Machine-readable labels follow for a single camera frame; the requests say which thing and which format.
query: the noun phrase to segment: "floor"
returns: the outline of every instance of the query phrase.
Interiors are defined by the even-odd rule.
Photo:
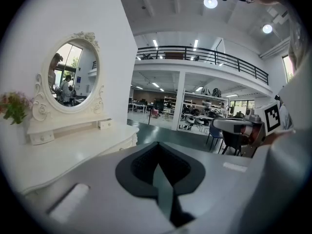
[[[133,121],[137,121],[140,123],[148,124],[148,121],[150,121],[150,125],[157,126],[157,127],[163,127],[171,130],[173,115],[169,115],[168,118],[163,116],[162,114],[156,118],[155,116],[150,117],[150,111],[147,111],[147,113],[141,113],[141,110],[138,110],[137,112],[129,111],[128,113],[128,119],[131,119]]]
[[[208,136],[192,134],[189,132],[187,133],[187,132],[181,132],[181,131],[172,131],[166,128],[152,126],[152,125],[144,124],[141,122],[133,121],[131,119],[128,119],[127,124],[138,127],[140,129],[140,131],[137,133],[137,145],[150,143],[154,141],[161,141],[161,142],[171,142],[180,146],[185,146],[188,148],[193,148],[193,149],[197,149],[200,151],[209,152],[211,141],[213,139],[210,136],[208,143],[206,144]],[[218,153],[221,142],[222,141],[219,140],[217,145],[215,146],[216,139],[214,139],[214,143],[212,145],[210,152]]]

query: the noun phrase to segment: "blue chair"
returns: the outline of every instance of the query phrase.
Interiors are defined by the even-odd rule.
[[[210,145],[209,151],[211,150],[211,147],[213,146],[214,139],[216,138],[216,142],[215,142],[215,145],[214,145],[214,146],[216,146],[216,144],[218,143],[218,140],[221,138],[222,139],[222,143],[221,143],[221,146],[220,146],[220,149],[219,149],[219,152],[220,152],[222,144],[223,144],[223,134],[221,133],[221,130],[216,128],[216,127],[214,127],[212,124],[210,124],[209,135],[208,135],[206,144],[208,143],[210,135],[213,137],[213,140],[211,141],[211,145]]]

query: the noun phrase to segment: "balcony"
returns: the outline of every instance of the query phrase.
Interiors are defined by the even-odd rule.
[[[268,83],[268,74],[256,66],[236,58],[234,56],[204,48],[196,48],[190,46],[159,46],[139,48],[136,58],[144,61],[149,59],[178,59],[186,61],[206,62],[209,64],[217,65],[219,67],[227,66],[233,68],[237,72],[244,72],[255,79]]]

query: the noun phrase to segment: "ceiling light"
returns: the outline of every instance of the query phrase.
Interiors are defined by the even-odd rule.
[[[263,32],[265,34],[268,34],[268,33],[271,33],[272,32],[272,26],[267,24],[267,25],[264,25],[263,28],[262,28]]]
[[[157,44],[156,40],[153,40],[153,43],[154,43],[156,49],[158,49],[158,44]]]
[[[209,9],[214,9],[218,5],[217,0],[204,0],[204,5]]]
[[[198,40],[195,40],[195,43],[194,43],[194,49],[193,49],[193,51],[196,51],[197,44],[198,44]]]

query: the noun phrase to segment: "white column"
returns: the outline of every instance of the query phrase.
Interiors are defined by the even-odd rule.
[[[184,82],[185,82],[185,71],[180,71],[179,76],[179,83],[177,87],[177,94],[176,94],[176,102],[175,102],[175,114],[174,119],[172,121],[171,130],[176,131],[178,128],[178,124],[180,121],[180,110],[182,106],[182,99],[183,99],[183,90],[184,90]]]

